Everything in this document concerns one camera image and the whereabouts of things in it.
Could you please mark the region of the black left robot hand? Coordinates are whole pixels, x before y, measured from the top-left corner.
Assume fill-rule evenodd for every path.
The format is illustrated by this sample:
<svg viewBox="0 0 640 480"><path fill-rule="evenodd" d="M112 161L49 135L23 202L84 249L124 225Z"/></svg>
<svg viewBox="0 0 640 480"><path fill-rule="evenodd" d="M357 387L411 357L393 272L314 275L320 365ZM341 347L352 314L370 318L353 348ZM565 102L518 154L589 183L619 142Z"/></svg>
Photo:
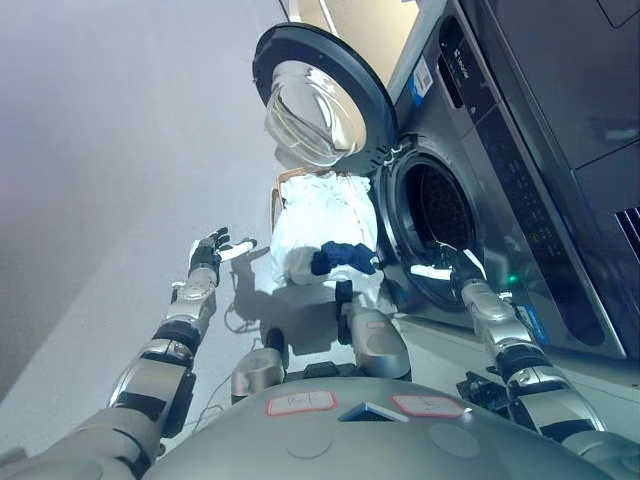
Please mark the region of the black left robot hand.
<svg viewBox="0 0 640 480"><path fill-rule="evenodd" d="M196 270L208 270L213 284L218 286L221 264L249 253L256 246L257 241L252 238L244 238L233 244L230 240L229 229L220 227L192 245L188 276L191 276L191 273Z"/></svg>

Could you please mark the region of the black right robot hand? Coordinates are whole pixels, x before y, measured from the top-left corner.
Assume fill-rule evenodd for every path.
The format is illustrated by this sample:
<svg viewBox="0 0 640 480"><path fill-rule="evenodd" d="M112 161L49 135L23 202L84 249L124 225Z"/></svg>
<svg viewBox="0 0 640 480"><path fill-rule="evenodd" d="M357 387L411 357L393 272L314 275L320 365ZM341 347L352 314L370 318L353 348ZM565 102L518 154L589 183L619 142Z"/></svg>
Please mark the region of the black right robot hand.
<svg viewBox="0 0 640 480"><path fill-rule="evenodd" d="M437 242L436 246L433 262L412 265L409 269L412 275L456 285L487 280L484 266L471 250L460 250L443 242Z"/></svg>

